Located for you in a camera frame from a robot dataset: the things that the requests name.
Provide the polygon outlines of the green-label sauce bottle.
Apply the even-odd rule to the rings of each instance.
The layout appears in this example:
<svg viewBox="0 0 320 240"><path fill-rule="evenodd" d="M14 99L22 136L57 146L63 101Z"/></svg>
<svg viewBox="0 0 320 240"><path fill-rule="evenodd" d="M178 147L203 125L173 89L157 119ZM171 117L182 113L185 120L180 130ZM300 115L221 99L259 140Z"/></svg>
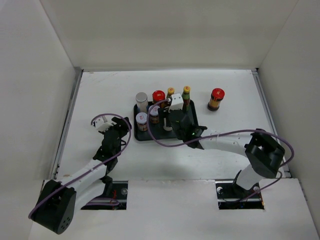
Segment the green-label sauce bottle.
<svg viewBox="0 0 320 240"><path fill-rule="evenodd" d="M173 87L169 87L169 88L167 89L166 98L167 98L167 99L170 99L171 96L172 96L174 93L175 93L175 89L174 89Z"/></svg>
<svg viewBox="0 0 320 240"><path fill-rule="evenodd" d="M190 90L191 88L189 86L184 86L183 93L182 93L182 99L183 99L183 107L182 110L186 113L190 108Z"/></svg>

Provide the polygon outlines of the white salt shaker silver lid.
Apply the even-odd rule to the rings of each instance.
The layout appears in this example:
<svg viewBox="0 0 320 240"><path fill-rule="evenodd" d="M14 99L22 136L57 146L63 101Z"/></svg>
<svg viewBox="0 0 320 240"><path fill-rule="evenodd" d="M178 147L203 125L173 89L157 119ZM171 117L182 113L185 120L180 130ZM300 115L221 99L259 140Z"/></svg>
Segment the white salt shaker silver lid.
<svg viewBox="0 0 320 240"><path fill-rule="evenodd" d="M172 131L172 127L170 126L170 122L167 120L166 117L163 119L163 129L167 132Z"/></svg>

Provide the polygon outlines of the small brown spice jar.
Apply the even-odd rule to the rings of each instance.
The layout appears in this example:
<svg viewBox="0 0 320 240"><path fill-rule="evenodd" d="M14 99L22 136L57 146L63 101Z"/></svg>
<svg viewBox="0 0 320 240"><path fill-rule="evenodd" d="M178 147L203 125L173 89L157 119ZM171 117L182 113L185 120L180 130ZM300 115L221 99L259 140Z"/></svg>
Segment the small brown spice jar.
<svg viewBox="0 0 320 240"><path fill-rule="evenodd" d="M148 115L145 112L139 112L135 117L138 130L141 132L145 132L148 130L147 116Z"/></svg>

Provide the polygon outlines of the white peppercorn shaker blue label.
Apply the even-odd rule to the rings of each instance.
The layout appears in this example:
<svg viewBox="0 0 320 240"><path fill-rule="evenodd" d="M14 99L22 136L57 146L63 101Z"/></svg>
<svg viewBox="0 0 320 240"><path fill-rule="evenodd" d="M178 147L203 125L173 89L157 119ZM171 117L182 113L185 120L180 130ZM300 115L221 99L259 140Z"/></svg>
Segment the white peppercorn shaker blue label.
<svg viewBox="0 0 320 240"><path fill-rule="evenodd" d="M139 92L135 96L136 105L138 111L141 113L147 113L148 112L148 96L145 92Z"/></svg>

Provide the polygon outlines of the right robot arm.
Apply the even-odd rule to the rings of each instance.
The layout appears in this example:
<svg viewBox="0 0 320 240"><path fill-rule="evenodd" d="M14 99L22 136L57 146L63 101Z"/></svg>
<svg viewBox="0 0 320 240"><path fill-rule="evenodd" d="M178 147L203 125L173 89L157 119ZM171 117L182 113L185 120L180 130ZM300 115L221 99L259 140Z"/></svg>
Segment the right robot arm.
<svg viewBox="0 0 320 240"><path fill-rule="evenodd" d="M192 149L219 150L248 159L249 165L233 181L231 190L236 197L245 197L264 178L276 178L285 149L269 132L257 128L220 133L193 124L182 110L170 110L167 119L177 139Z"/></svg>

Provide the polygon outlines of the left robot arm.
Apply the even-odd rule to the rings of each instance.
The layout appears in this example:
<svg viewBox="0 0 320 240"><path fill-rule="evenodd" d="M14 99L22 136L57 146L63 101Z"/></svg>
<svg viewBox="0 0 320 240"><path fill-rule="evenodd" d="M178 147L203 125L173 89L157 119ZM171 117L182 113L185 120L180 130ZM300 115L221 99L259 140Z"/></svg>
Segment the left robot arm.
<svg viewBox="0 0 320 240"><path fill-rule="evenodd" d="M76 211L86 205L96 205L93 201L96 197L105 200L112 195L112 178L108 174L128 146L129 142L123 137L132 136L132 125L128 117L110 116L112 123L104 130L101 130L103 114L91 121L91 125L103 135L93 158L76 173L60 180L49 180L28 215L30 220L60 235L70 226Z"/></svg>

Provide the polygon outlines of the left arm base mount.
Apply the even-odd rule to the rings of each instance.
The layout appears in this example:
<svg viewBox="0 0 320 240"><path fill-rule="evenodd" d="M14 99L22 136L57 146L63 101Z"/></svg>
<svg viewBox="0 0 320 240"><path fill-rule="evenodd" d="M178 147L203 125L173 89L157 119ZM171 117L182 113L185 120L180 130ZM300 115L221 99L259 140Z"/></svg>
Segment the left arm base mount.
<svg viewBox="0 0 320 240"><path fill-rule="evenodd" d="M103 193L83 206L81 210L126 210L129 182L111 180L111 177L107 178Z"/></svg>

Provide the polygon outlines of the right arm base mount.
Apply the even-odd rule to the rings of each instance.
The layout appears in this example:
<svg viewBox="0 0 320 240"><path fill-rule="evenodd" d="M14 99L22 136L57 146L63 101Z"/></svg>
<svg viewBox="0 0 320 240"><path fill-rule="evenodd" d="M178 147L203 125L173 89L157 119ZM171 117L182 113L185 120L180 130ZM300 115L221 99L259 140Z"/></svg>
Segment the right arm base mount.
<svg viewBox="0 0 320 240"><path fill-rule="evenodd" d="M232 179L215 181L217 205L219 210L264 210L262 195L257 182L249 190L241 188Z"/></svg>

